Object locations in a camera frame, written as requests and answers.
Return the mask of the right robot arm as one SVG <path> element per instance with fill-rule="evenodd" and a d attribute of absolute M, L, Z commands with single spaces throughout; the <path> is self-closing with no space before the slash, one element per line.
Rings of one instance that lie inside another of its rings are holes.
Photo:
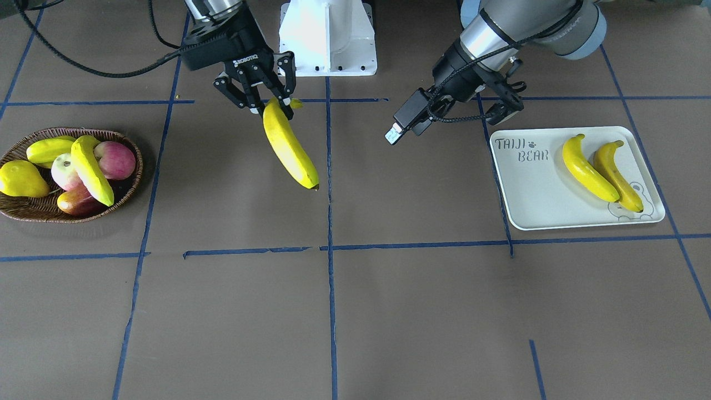
<path fill-rule="evenodd" d="M 235 106 L 259 116 L 265 110 L 258 89 L 263 84 L 291 121 L 296 87 L 294 53 L 277 53 L 269 47 L 246 1 L 187 1 L 186 6 L 193 26 L 180 48 L 183 63 L 191 71 L 223 64 L 214 88 Z"/>

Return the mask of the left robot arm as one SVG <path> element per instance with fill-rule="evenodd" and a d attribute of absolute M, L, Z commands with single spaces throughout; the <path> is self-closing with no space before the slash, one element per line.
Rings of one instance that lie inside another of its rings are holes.
<path fill-rule="evenodd" d="M 607 21 L 595 1 L 479 1 L 475 15 L 433 70 L 427 114 L 449 122 L 455 102 L 469 102 L 480 89 L 498 101 L 480 119 L 496 125 L 523 109 L 519 89 L 508 82 L 528 43 L 566 60 L 579 60 L 602 44 Z"/>

